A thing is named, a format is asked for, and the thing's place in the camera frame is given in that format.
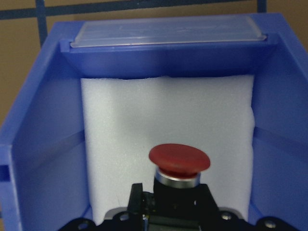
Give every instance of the white foam pad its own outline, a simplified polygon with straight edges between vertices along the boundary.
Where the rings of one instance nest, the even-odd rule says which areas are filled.
[[[247,218],[252,180],[253,76],[82,79],[90,203],[99,224],[127,206],[133,183],[152,192],[150,149],[181,143],[206,152],[201,175],[218,206]]]

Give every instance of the blue container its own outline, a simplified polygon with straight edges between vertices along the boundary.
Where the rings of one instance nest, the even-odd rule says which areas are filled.
[[[283,17],[102,24],[53,27],[2,126],[0,198],[6,230],[54,231],[73,218],[91,218],[80,78],[241,74],[255,75],[249,221],[271,215],[308,230],[308,56]],[[109,34],[95,39],[92,29]]]

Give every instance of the storage bin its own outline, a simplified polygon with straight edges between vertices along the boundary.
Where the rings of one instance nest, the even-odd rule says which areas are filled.
[[[1,128],[6,230],[92,216],[81,78],[244,74],[255,76],[249,222],[308,230],[308,55],[280,14],[85,23],[55,24]]]

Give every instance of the silver metal ring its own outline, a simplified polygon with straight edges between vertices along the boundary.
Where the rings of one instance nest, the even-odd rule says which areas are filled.
[[[181,179],[165,175],[157,168],[155,178],[160,183],[176,189],[190,189],[200,184],[200,173],[194,178]]]

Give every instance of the red button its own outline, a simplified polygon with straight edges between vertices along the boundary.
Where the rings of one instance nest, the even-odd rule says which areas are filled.
[[[151,149],[150,160],[160,171],[180,179],[194,178],[210,167],[210,159],[201,150],[175,143],[160,144]]]

